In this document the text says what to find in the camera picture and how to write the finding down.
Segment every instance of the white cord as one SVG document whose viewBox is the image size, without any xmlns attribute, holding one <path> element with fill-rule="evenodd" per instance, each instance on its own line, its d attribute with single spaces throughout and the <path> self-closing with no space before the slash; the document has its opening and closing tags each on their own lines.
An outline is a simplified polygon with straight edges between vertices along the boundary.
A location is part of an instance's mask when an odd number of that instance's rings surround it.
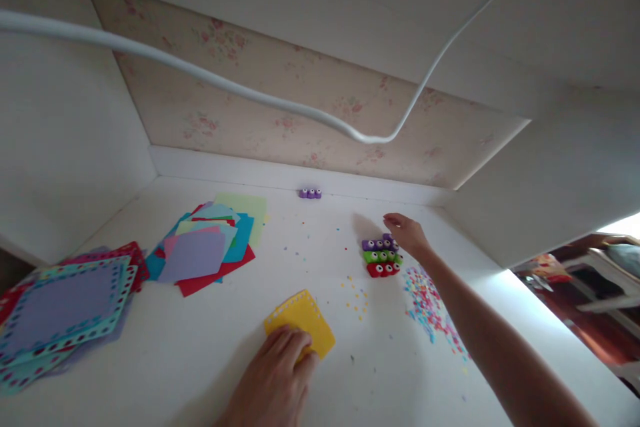
<svg viewBox="0 0 640 427">
<path fill-rule="evenodd" d="M 470 14 L 470 16 L 462 24 L 462 26 L 458 28 L 458 30 L 456 30 L 456 32 L 451 36 L 451 38 L 449 38 L 449 40 L 447 40 L 447 42 L 444 44 L 444 46 L 434 59 L 433 63 L 429 67 L 425 78 L 422 80 L 420 85 L 418 85 L 413 99 L 411 100 L 407 111 L 403 115 L 402 120 L 393 130 L 393 133 L 388 137 L 365 135 L 364 133 L 361 133 L 360 131 L 351 127 L 351 125 L 344 122 L 343 120 L 340 120 L 333 115 L 329 115 L 326 112 L 315 109 L 313 107 L 309 107 L 308 105 L 303 105 L 302 103 L 284 100 L 278 97 L 273 97 L 272 95 L 267 95 L 266 93 L 262 93 L 254 89 L 243 87 L 238 83 L 227 80 L 223 77 L 220 77 L 219 75 L 215 75 L 214 73 L 211 73 L 204 68 L 200 68 L 192 63 L 181 60 L 178 57 L 174 57 L 173 55 L 163 52 L 162 50 L 150 47 L 148 45 L 145 45 L 144 43 L 126 39 L 124 37 L 121 37 L 120 35 L 114 35 L 113 33 L 108 33 L 90 27 L 82 27 L 73 23 L 52 20 L 44 17 L 37 17 L 35 15 L 27 15 L 24 13 L 12 12 L 2 9 L 0 9 L 0 31 L 30 33 L 32 35 L 43 35 L 46 37 L 56 37 L 72 41 L 92 43 L 95 45 L 101 45 L 103 47 L 110 48 L 115 51 L 140 55 L 141 57 L 156 60 L 170 67 L 182 70 L 193 75 L 197 79 L 210 83 L 211 85 L 222 90 L 234 93 L 235 95 L 244 97 L 245 99 L 263 103 L 265 105 L 269 105 L 270 107 L 288 111 L 290 113 L 295 113 L 297 115 L 302 115 L 320 123 L 324 123 L 328 127 L 336 129 L 337 131 L 345 134 L 347 137 L 350 137 L 355 141 L 361 143 L 389 143 L 396 138 L 396 136 L 400 132 L 400 129 L 407 121 L 407 118 L 409 117 L 413 106 L 420 98 L 422 90 L 424 89 L 429 78 L 431 77 L 431 74 L 438 65 L 438 62 L 440 62 L 442 56 L 445 54 L 454 40 L 458 38 L 458 35 L 460 35 L 463 30 L 467 28 L 467 26 L 485 8 L 487 8 L 492 1 L 493 0 L 486 0 L 480 7 L 474 10 L 474 12 Z"/>
</svg>

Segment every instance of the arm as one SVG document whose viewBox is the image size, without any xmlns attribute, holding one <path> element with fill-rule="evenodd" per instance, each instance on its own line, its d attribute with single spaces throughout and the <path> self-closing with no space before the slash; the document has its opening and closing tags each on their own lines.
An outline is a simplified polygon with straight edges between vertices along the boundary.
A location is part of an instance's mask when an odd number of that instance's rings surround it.
<svg viewBox="0 0 640 427">
<path fill-rule="evenodd" d="M 420 224 L 388 213 L 385 225 L 433 280 L 460 337 L 514 426 L 597 426 L 520 334 L 438 257 Z"/>
</svg>

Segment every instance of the paper confetti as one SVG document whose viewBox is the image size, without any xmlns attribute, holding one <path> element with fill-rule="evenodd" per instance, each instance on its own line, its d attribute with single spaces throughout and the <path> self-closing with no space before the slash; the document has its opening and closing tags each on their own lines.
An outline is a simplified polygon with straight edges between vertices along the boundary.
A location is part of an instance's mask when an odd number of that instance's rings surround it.
<svg viewBox="0 0 640 427">
<path fill-rule="evenodd" d="M 469 356 L 467 350 L 444 308 L 433 280 L 426 273 L 420 272 L 415 267 L 407 269 L 403 275 L 405 278 L 405 291 L 409 292 L 413 300 L 413 307 L 410 310 L 406 310 L 405 313 L 422 325 L 432 344 L 435 343 L 435 333 L 438 331 L 443 332 L 452 347 L 453 353 L 459 352 L 462 354 L 466 362 Z"/>
</svg>

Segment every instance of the white shelf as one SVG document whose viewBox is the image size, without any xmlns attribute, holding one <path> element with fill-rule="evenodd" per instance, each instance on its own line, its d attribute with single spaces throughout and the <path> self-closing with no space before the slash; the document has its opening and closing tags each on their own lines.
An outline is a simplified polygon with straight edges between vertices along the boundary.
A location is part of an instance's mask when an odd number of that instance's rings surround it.
<svg viewBox="0 0 640 427">
<path fill-rule="evenodd" d="M 264 317 L 307 288 L 337 344 L 315 375 L 304 425 L 510 426 L 474 363 L 465 365 L 441 333 L 431 344 L 405 315 L 403 276 L 374 280 L 365 271 L 359 240 L 378 237 L 388 211 L 419 220 L 445 260 L 518 328 L 602 425 L 640 422 L 626 387 L 440 208 L 326 189 L 310 201 L 292 190 L 158 177 L 81 250 L 131 240 L 152 248 L 180 215 L 219 191 L 268 199 L 271 219 L 256 260 L 186 299 L 175 286 L 147 282 L 119 341 L 68 374 L 1 399 L 3 425 L 210 426 L 264 340 Z M 361 288 L 369 307 L 359 321 L 346 303 L 353 306 Z"/>
</svg>

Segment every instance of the right hand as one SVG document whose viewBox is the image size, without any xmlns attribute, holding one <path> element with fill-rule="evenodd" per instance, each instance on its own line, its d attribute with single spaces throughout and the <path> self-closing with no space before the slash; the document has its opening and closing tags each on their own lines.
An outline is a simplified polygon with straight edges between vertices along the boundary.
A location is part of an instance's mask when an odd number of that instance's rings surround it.
<svg viewBox="0 0 640 427">
<path fill-rule="evenodd" d="M 319 357 L 300 353 L 311 336 L 282 326 L 274 330 L 247 367 L 229 406 L 215 427 L 299 426 L 309 393 L 309 382 Z"/>
<path fill-rule="evenodd" d="M 398 242 L 407 253 L 416 257 L 424 249 L 431 249 L 422 226 L 415 220 L 405 217 L 400 213 L 388 213 L 384 217 L 384 222 L 395 241 Z"/>
</svg>

